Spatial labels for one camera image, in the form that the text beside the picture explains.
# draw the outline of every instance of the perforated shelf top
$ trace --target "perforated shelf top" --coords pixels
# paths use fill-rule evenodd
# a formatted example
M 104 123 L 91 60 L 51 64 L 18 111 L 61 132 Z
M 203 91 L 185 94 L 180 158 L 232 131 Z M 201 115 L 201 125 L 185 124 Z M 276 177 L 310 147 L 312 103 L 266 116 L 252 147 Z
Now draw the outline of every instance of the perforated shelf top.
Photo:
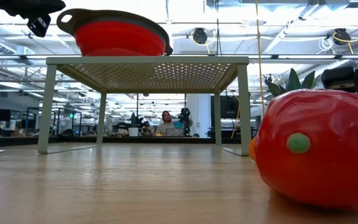
M 106 93 L 214 93 L 247 57 L 53 57 L 48 65 Z

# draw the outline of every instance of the colander handle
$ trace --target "colander handle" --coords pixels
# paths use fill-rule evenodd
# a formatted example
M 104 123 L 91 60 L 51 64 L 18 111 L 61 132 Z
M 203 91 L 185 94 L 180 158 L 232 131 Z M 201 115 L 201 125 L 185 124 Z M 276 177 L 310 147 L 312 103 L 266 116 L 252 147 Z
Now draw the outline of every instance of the colander handle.
M 75 33 L 75 24 L 84 16 L 88 15 L 89 13 L 91 13 L 92 10 L 89 9 L 69 9 L 66 10 L 62 13 L 60 13 L 60 15 L 57 17 L 57 26 L 59 27 L 59 29 L 61 29 L 62 31 L 71 34 L 72 36 L 74 36 Z M 71 16 L 71 19 L 67 22 L 63 22 L 62 19 L 65 16 Z

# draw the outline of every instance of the red colander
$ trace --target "red colander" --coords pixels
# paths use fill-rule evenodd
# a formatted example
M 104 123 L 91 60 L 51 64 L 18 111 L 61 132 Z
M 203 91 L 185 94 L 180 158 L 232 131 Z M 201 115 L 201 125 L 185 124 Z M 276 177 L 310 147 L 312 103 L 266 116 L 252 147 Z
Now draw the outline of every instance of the red colander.
M 71 16 L 63 22 L 65 16 Z M 57 26 L 74 36 L 83 56 L 162 56 L 172 54 L 167 32 L 155 22 L 122 11 L 69 9 Z

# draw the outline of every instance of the shelf leg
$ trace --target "shelf leg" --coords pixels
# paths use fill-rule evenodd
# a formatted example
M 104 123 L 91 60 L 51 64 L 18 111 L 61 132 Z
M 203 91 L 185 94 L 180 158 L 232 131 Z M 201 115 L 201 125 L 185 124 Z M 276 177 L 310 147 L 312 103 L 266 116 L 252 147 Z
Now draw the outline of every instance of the shelf leg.
M 98 126 L 98 138 L 96 144 L 102 146 L 103 143 L 103 131 L 104 131 L 104 114 L 106 112 L 106 98 L 107 93 L 101 93 L 100 110 L 99 110 L 99 126 Z
M 48 65 L 45 81 L 44 100 L 42 102 L 42 117 L 38 138 L 38 153 L 48 154 L 50 114 L 52 112 L 53 94 L 55 92 L 56 65 Z
M 247 65 L 237 65 L 241 119 L 241 155 L 249 156 L 249 144 L 251 142 L 250 108 L 248 91 Z
M 216 91 L 214 95 L 214 113 L 215 113 L 215 141 L 216 144 L 222 144 L 222 129 L 221 129 L 221 92 Z

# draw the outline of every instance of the white metal shelf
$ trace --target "white metal shelf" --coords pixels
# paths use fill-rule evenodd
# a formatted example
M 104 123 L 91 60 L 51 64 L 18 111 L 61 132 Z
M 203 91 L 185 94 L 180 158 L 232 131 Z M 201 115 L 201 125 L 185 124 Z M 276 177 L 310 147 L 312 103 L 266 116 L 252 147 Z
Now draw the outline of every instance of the white metal shelf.
M 103 141 L 104 114 L 108 93 L 214 93 L 216 144 L 222 144 L 220 93 L 238 77 L 241 118 L 249 118 L 248 57 L 51 57 L 42 114 L 50 114 L 56 72 L 101 92 L 97 144 Z M 39 153 L 48 153 L 50 117 L 41 118 Z M 242 147 L 248 155 L 250 121 L 241 122 Z

